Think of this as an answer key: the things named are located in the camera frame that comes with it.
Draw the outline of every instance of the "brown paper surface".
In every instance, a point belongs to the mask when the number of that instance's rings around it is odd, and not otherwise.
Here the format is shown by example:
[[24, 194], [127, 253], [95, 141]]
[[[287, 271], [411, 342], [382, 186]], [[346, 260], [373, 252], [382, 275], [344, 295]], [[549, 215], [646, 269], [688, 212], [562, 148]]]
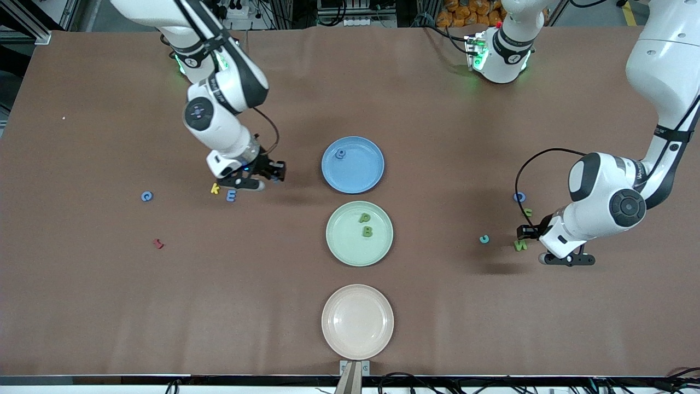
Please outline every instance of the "brown paper surface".
[[[1, 141], [0, 372], [337, 373], [321, 310], [351, 283], [376, 287], [394, 310], [375, 374], [697, 365], [694, 144], [663, 205], [588, 244], [595, 266], [543, 266], [541, 245], [512, 244], [524, 223], [513, 181], [534, 153], [644, 156], [656, 114], [624, 75], [639, 31], [545, 28], [529, 69], [504, 86], [421, 29], [250, 33], [271, 86], [261, 109], [281, 130], [272, 156], [289, 170], [235, 203], [209, 193], [208, 149], [181, 120], [188, 83], [157, 33], [54, 33]], [[272, 142], [259, 115], [240, 119]], [[370, 138], [386, 159], [381, 182], [359, 196], [332, 190], [320, 170], [325, 148], [347, 135]], [[537, 222], [570, 202], [577, 159], [548, 154], [523, 174]], [[326, 246], [327, 219], [354, 200], [383, 207], [394, 225], [374, 266], [345, 266]]]

